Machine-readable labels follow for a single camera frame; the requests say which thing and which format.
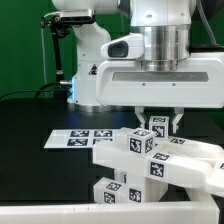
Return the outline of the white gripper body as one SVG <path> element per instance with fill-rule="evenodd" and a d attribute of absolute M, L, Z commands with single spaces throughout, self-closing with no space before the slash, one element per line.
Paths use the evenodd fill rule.
<path fill-rule="evenodd" d="M 221 108 L 224 53 L 193 53 L 169 72 L 144 71 L 137 60 L 107 60 L 98 69 L 96 98 L 114 106 Z"/>

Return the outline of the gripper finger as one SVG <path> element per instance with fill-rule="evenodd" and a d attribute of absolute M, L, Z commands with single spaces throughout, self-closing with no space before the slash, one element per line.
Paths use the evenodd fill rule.
<path fill-rule="evenodd" d="M 179 128 L 178 124 L 182 119 L 183 115 L 184 115 L 184 109 L 182 107 L 176 107 L 174 109 L 174 117 L 172 119 L 172 132 L 174 134 L 176 134 L 178 131 Z"/>
<path fill-rule="evenodd" d="M 147 117 L 145 116 L 145 113 L 144 113 L 144 107 L 136 106 L 135 107 L 135 115 L 137 116 L 137 118 L 140 122 L 140 127 L 146 128 Z"/>

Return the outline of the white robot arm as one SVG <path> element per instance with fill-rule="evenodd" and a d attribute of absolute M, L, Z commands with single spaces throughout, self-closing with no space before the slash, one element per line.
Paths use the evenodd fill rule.
<path fill-rule="evenodd" d="M 191 21 L 207 21 L 224 0 L 52 0 L 77 41 L 78 70 L 68 102 L 84 111 L 224 107 L 224 52 L 215 40 L 190 45 Z"/>

